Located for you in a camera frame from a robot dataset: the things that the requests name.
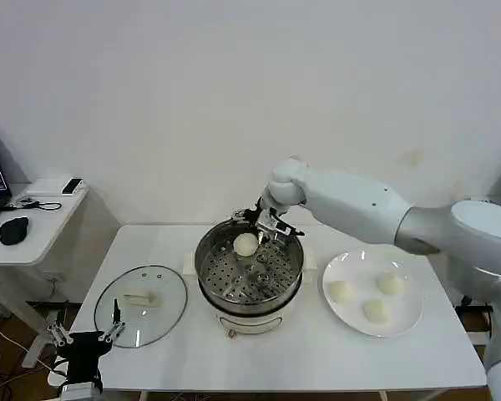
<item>plate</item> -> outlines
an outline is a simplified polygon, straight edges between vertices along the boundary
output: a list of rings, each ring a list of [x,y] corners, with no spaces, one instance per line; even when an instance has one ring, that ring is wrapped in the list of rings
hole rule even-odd
[[[323,293],[332,311],[352,328],[370,336],[399,336],[419,322],[423,300],[419,287],[407,268],[378,249],[374,247],[346,251],[332,259],[323,273]],[[375,279],[384,272],[396,273],[404,280],[402,294],[388,296],[378,289]],[[349,281],[355,289],[354,298],[347,304],[338,304],[329,296],[330,283],[339,280]],[[362,306],[371,299],[380,299],[391,307],[390,322],[376,324],[367,320]]]
[[[134,295],[140,295],[141,302]],[[185,310],[187,289],[181,275],[168,267],[136,267],[111,282],[100,296],[94,309],[97,330],[104,332],[112,326],[115,299],[126,327],[114,345],[139,348],[176,326]]]

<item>white table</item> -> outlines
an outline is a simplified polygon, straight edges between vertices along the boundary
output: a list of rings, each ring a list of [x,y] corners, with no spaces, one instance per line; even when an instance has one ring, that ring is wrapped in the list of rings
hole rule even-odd
[[[19,188],[19,185],[12,185],[13,193],[23,196],[23,189],[28,187],[29,185],[22,185],[22,188]],[[0,242],[0,303],[43,338],[49,338],[46,330],[48,324],[13,289],[9,288],[6,266],[25,266],[28,274],[35,274],[31,266],[46,256],[87,192],[88,189],[84,188],[72,196],[32,196],[40,202],[61,203],[62,207],[57,211],[26,209],[0,213],[0,226],[16,217],[26,216],[29,219],[28,234],[24,241],[12,246],[4,246]]]
[[[124,226],[73,324],[94,330],[94,306],[113,279],[134,267],[162,264],[181,271],[208,226]],[[318,270],[360,243],[324,226],[303,228]],[[114,347],[100,359],[104,388],[147,391],[377,391],[479,387],[481,364],[427,259],[396,250],[424,299],[419,324],[399,338],[372,338],[334,315],[318,291],[304,284],[295,312],[274,332],[229,339],[186,276],[188,306],[176,327],[146,347]],[[49,374],[58,386],[63,378]]]

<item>pot lid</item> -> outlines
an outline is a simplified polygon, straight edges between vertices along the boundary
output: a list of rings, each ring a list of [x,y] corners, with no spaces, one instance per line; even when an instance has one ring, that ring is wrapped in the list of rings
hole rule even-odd
[[[112,326],[115,299],[126,328],[114,345],[139,348],[159,340],[178,323],[187,289],[182,276],[168,267],[136,267],[111,282],[100,296],[94,309],[97,330]]]

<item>computer mouse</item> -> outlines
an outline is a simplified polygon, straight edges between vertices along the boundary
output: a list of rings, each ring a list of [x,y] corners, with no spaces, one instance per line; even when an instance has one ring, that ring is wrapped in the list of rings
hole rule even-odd
[[[15,245],[24,241],[28,234],[28,218],[18,217],[6,221],[0,226],[0,242],[3,245]]]

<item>white robotic arm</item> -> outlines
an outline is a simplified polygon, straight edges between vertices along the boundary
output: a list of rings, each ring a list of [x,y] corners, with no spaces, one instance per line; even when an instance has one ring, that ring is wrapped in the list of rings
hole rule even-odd
[[[289,230],[278,216],[293,205],[360,241],[391,244],[418,255],[443,251],[472,271],[475,266],[501,277],[501,206],[463,200],[440,208],[416,207],[382,183],[288,159],[271,172],[262,193],[256,221],[262,235],[286,234]],[[501,327],[501,282],[486,293]],[[484,363],[494,399],[501,401],[501,328]]]
[[[313,170],[288,159],[269,177],[262,207],[280,213],[291,205],[308,209],[321,223],[369,244],[393,244],[412,205],[392,188],[336,170]]]

